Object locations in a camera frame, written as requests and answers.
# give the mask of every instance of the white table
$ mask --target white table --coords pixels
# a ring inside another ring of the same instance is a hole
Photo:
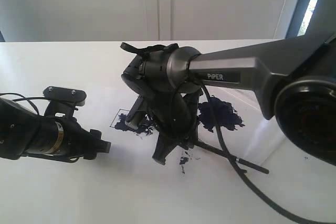
[[[178,43],[210,52],[267,41]],[[157,43],[131,42],[137,47]],[[119,45],[0,43],[0,92],[38,96],[50,85],[83,89],[88,97],[75,114],[78,122],[85,129],[102,130],[103,139],[112,142],[111,152],[98,155],[94,161],[64,164],[33,158],[0,160],[0,222],[292,223],[255,196],[223,158],[195,148],[194,155],[201,159],[182,175],[178,159],[181,150],[176,149],[166,166],[161,166],[151,159],[153,138],[129,141],[131,135],[110,131],[114,104],[136,97],[120,80],[133,55]],[[126,97],[118,97],[120,89]],[[111,93],[115,94],[114,100],[110,100]],[[47,104],[36,103],[41,111]],[[263,152],[271,150],[264,143],[262,146]],[[250,158],[258,161],[257,154],[251,153]],[[336,221],[335,167],[302,152],[288,140],[263,166],[270,169],[269,175],[249,172],[249,177],[270,198],[303,217]]]

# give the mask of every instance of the white tabletop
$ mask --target white tabletop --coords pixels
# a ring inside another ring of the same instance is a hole
[[[267,41],[177,42],[211,52]],[[145,47],[171,41],[130,43]],[[94,161],[0,160],[1,223],[292,223],[255,196],[222,157],[196,147],[189,152],[194,158],[181,173],[179,147],[161,166],[151,158],[156,133],[138,137],[109,127],[118,110],[129,109],[137,97],[120,79],[133,55],[119,46],[120,42],[0,44],[0,92],[39,96],[47,86],[85,90],[86,105],[75,117],[85,129],[101,130],[102,138],[112,143],[110,153]],[[296,214],[336,221],[335,168],[288,140],[277,148],[282,136],[268,130],[275,129],[273,121],[261,121],[251,93],[213,88],[212,92],[222,92],[220,96],[239,108],[246,121],[260,122],[252,132],[255,137],[249,135],[253,124],[226,132],[229,141],[244,138],[244,142],[229,142],[235,153],[263,162],[270,170],[269,175],[249,170],[256,185]],[[41,111],[47,105],[36,103]],[[215,145],[215,138],[210,141]]]

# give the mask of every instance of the white wall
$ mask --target white wall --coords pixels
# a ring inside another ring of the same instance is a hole
[[[0,0],[6,41],[284,38],[296,0]]]

